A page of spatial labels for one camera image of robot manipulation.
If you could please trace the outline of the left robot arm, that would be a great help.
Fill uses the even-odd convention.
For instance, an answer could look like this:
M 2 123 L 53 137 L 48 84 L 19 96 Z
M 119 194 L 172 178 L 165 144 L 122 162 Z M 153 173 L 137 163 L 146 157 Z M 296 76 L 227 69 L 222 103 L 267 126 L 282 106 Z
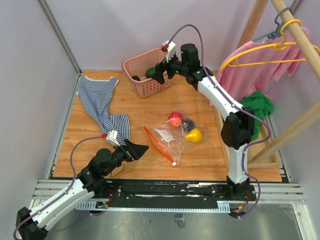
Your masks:
M 125 140 L 114 151 L 102 148 L 79 173 L 74 172 L 71 182 L 40 205 L 17 212 L 13 238 L 15 240 L 43 240 L 48 232 L 80 203 L 107 193 L 105 177 L 123 162 L 139 160 L 149 149 Z

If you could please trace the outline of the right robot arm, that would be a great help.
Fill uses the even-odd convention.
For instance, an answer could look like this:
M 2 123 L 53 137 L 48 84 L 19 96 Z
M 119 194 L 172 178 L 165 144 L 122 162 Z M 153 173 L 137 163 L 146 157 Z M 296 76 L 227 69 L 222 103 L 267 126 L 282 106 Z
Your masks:
M 176 45 L 172 42 L 163 43 L 161 50 L 165 57 L 155 65 L 156 72 L 152 79 L 164 84 L 164 73 L 167 73 L 169 79 L 175 75 L 183 76 L 218 110 L 224 121 L 221 139 L 229 152 L 226 193 L 232 200 L 244 197 L 251 192 L 246 150 L 254 133 L 253 110 L 243 107 L 220 86 L 213 73 L 201 64 L 195 44 L 183 44 L 180 47 L 181 57 L 177 57 Z

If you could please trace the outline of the clear zip top bag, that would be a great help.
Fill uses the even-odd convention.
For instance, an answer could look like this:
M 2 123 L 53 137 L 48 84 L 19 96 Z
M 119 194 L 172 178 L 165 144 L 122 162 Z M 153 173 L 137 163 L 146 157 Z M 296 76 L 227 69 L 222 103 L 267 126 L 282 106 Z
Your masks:
M 185 135 L 183 135 L 181 125 L 173 127 L 168 123 L 168 117 L 172 112 L 180 112 L 183 120 L 190 119 L 194 122 L 195 128 L 200 129 L 202 132 L 203 139 L 200 143 L 187 141 Z M 179 109 L 175 108 L 172 112 L 165 121 L 162 121 L 157 126 L 144 126 L 143 128 L 154 149 L 168 159 L 173 167 L 177 167 L 184 153 L 194 149 L 206 140 L 207 132 L 195 120 Z

